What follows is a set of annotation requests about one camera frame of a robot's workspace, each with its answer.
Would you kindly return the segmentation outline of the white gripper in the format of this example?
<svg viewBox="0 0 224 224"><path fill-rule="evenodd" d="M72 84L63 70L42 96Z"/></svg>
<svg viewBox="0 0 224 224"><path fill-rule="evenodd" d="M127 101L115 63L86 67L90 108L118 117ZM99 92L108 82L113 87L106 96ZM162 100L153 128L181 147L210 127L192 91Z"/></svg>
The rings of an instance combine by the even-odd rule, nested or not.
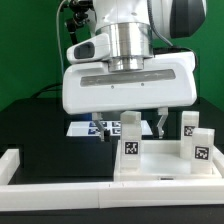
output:
<svg viewBox="0 0 224 224"><path fill-rule="evenodd" d="M67 50L70 66L63 77L64 110L72 115L92 113L100 139L109 142L110 131L103 126L101 112L159 108L157 130L162 139L167 107L191 105L197 98L194 54L159 54L146 59L142 70L111 72L110 50L107 34Z"/></svg>

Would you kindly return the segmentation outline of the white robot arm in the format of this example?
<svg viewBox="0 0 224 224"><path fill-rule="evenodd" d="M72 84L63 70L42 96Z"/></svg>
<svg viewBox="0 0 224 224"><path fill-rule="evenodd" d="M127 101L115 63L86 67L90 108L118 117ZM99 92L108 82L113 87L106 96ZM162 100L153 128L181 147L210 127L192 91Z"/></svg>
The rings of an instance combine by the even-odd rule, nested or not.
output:
<svg viewBox="0 0 224 224"><path fill-rule="evenodd" d="M90 113L105 140L103 112L156 108L161 130L170 107L195 102L195 53L173 44L155 49L152 41L194 34L205 21L206 0L76 0L74 10L90 21L93 36L67 50L67 113Z"/></svg>

